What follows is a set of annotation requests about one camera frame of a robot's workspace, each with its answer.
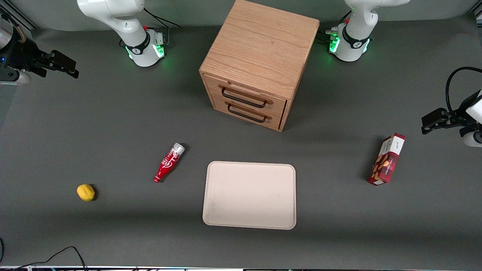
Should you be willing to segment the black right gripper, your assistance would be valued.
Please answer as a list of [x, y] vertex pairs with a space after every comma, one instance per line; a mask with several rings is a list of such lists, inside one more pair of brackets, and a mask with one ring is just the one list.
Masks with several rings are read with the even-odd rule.
[[76, 62], [57, 50], [49, 54], [40, 50], [29, 38], [21, 43], [17, 36], [1, 48], [1, 77], [18, 78], [20, 71], [33, 72], [45, 78], [47, 70], [65, 73], [75, 79], [79, 77]]

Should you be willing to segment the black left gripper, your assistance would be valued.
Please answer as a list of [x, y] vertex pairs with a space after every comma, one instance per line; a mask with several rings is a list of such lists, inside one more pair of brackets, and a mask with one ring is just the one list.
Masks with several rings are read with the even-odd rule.
[[[481, 130], [482, 124], [482, 95], [481, 90], [465, 98], [458, 109], [453, 112], [457, 122], [464, 127]], [[444, 108], [438, 108], [422, 117], [421, 132], [423, 135], [429, 132], [450, 128], [450, 116]]]

